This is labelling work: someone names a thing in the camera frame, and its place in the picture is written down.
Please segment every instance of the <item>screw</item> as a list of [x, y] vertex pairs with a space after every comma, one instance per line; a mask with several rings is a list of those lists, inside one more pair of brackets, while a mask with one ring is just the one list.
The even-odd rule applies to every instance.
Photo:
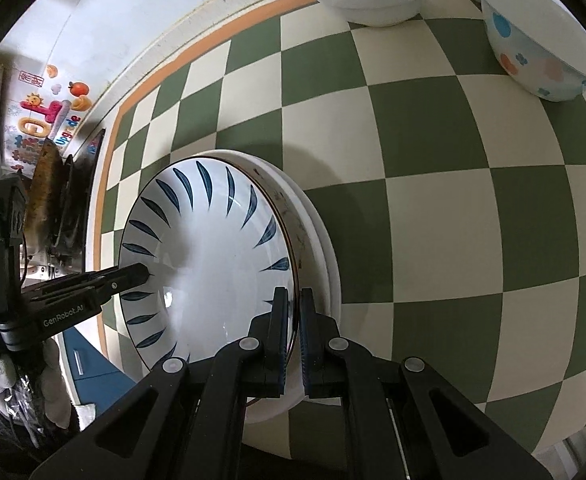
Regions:
[[345, 350], [348, 348], [348, 341], [342, 337], [334, 337], [329, 341], [329, 347], [333, 350]]
[[240, 341], [242, 350], [255, 350], [258, 346], [260, 346], [260, 342], [254, 337], [245, 337]]
[[166, 361], [164, 361], [162, 368], [166, 373], [174, 374], [182, 370], [183, 366], [184, 363], [181, 359], [171, 357], [170, 359], [166, 359]]
[[409, 372], [421, 372], [424, 369], [424, 361], [422, 361], [419, 357], [409, 357], [404, 361], [404, 367]]

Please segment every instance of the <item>white wall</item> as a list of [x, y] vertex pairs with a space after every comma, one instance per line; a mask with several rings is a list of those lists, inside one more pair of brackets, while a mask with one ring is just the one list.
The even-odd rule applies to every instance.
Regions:
[[[69, 82], [89, 86], [87, 98], [95, 102], [109, 84], [167, 29], [207, 0], [37, 0], [10, 30], [0, 45], [0, 61], [8, 69], [4, 92], [4, 167], [31, 175], [40, 146], [35, 137], [19, 130], [19, 119], [42, 120], [20, 106], [36, 92], [48, 106], [51, 101], [75, 96]], [[46, 66], [57, 76], [50, 77]], [[20, 71], [42, 78], [37, 85], [19, 79]], [[54, 93], [53, 86], [60, 85]], [[81, 126], [87, 110], [73, 111]], [[64, 151], [79, 126], [63, 126], [51, 137]]]

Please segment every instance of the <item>blue cabinet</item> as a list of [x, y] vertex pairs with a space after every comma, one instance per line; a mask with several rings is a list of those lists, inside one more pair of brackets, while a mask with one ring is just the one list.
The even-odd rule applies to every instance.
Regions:
[[64, 347], [77, 396], [82, 404], [95, 404], [97, 415], [135, 385], [76, 328], [64, 330]]
[[77, 396], [82, 404], [95, 404], [97, 415], [105, 412], [110, 406], [130, 390], [135, 383], [120, 372], [113, 372], [75, 381]]
[[64, 330], [64, 346], [73, 380], [119, 371], [75, 327]]

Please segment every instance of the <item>blue leaf pattern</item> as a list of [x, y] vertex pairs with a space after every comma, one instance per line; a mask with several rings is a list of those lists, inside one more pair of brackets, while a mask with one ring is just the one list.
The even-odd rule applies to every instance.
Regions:
[[186, 194], [188, 195], [188, 199], [190, 200], [190, 210], [193, 211], [193, 188], [190, 186], [190, 181], [188, 180], [188, 177], [177, 168], [173, 168], [173, 173], [175, 173], [177, 178], [182, 183], [182, 186], [184, 186]]
[[153, 335], [148, 336], [146, 339], [143, 339], [138, 344], [135, 345], [135, 348], [147, 348], [150, 345], [157, 343], [158, 339], [162, 337], [165, 328], [160, 330], [159, 332], [155, 332]]
[[211, 207], [211, 199], [213, 198], [213, 182], [211, 181], [211, 176], [198, 160], [195, 161], [195, 164], [197, 165], [199, 174], [204, 182], [204, 189], [206, 190], [206, 196], [208, 197], [208, 206]]
[[235, 180], [231, 174], [231, 170], [226, 167], [226, 178], [228, 179], [228, 205], [226, 206], [226, 216], [231, 212], [231, 206], [233, 205], [233, 199], [235, 198]]
[[168, 184], [166, 184], [166, 182], [164, 182], [163, 180], [160, 180], [159, 178], [156, 178], [155, 181], [157, 182], [157, 185], [162, 188], [162, 191], [164, 192], [166, 197], [170, 200], [170, 202], [177, 208], [178, 213], [181, 212], [180, 211], [180, 200], [177, 198], [177, 195], [172, 190], [172, 187], [169, 186]]
[[139, 301], [143, 300], [144, 298], [148, 298], [151, 294], [153, 294], [153, 292], [134, 290], [133, 292], [125, 292], [124, 294], [120, 294], [119, 297], [126, 301]]
[[139, 325], [141, 323], [146, 323], [148, 320], [153, 319], [153, 317], [157, 316], [157, 312], [155, 314], [146, 314], [145, 316], [137, 316], [133, 319], [129, 319], [126, 324], [127, 325]]
[[145, 254], [146, 256], [152, 256], [153, 258], [155, 257], [155, 255], [151, 253], [151, 251], [149, 251], [145, 247], [142, 247], [141, 245], [123, 243], [122, 247], [131, 251], [132, 253]]
[[161, 242], [160, 237], [155, 234], [155, 231], [148, 227], [148, 225], [146, 225], [144, 222], [140, 222], [139, 220], [129, 220], [128, 223], [133, 227], [137, 227], [140, 231], [146, 233], [147, 235], [152, 236], [158, 242]]
[[274, 264], [272, 264], [269, 267], [266, 267], [266, 269], [262, 269], [260, 272], [263, 272], [264, 270], [288, 270], [289, 268], [290, 263], [288, 262], [288, 258], [284, 256], [284, 258], [280, 258]]
[[166, 213], [164, 212], [164, 209], [162, 209], [157, 202], [153, 202], [150, 198], [145, 198], [143, 196], [141, 196], [140, 198], [142, 199], [142, 202], [144, 202], [148, 206], [148, 209], [153, 211], [157, 216], [159, 216], [159, 218], [164, 220], [168, 227], [170, 227], [169, 219], [166, 218]]
[[255, 194], [255, 190], [253, 189], [252, 184], [250, 185], [250, 200], [249, 200], [249, 210], [246, 212], [246, 218], [244, 219], [244, 223], [242, 227], [246, 225], [246, 222], [250, 220], [250, 217], [255, 210], [257, 209], [257, 195]]
[[270, 217], [270, 222], [268, 222], [268, 225], [266, 226], [266, 230], [264, 231], [264, 234], [262, 235], [262, 238], [260, 238], [260, 241], [257, 242], [257, 244], [255, 245], [255, 247], [259, 247], [262, 244], [265, 244], [266, 242], [268, 242], [269, 240], [271, 240], [271, 238], [273, 236], [275, 236], [275, 233], [278, 232], [278, 225], [275, 223], [275, 217], [271, 216]]
[[173, 353], [175, 352], [175, 349], [177, 348], [177, 343], [175, 343], [175, 346], [173, 346], [173, 348], [171, 348], [169, 351], [166, 352], [166, 354], [164, 354], [162, 357], [160, 357], [159, 359], [157, 359], [157, 363], [163, 363], [164, 361], [166, 361], [166, 359], [170, 359], [173, 355]]

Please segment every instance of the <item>cabinet handle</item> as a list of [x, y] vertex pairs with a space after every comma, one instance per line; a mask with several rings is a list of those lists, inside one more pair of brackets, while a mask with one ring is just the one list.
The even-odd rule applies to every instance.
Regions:
[[84, 375], [84, 367], [82, 366], [82, 359], [80, 358], [79, 350], [73, 350], [73, 354], [75, 355], [75, 364], [77, 365], [77, 373], [80, 375]]

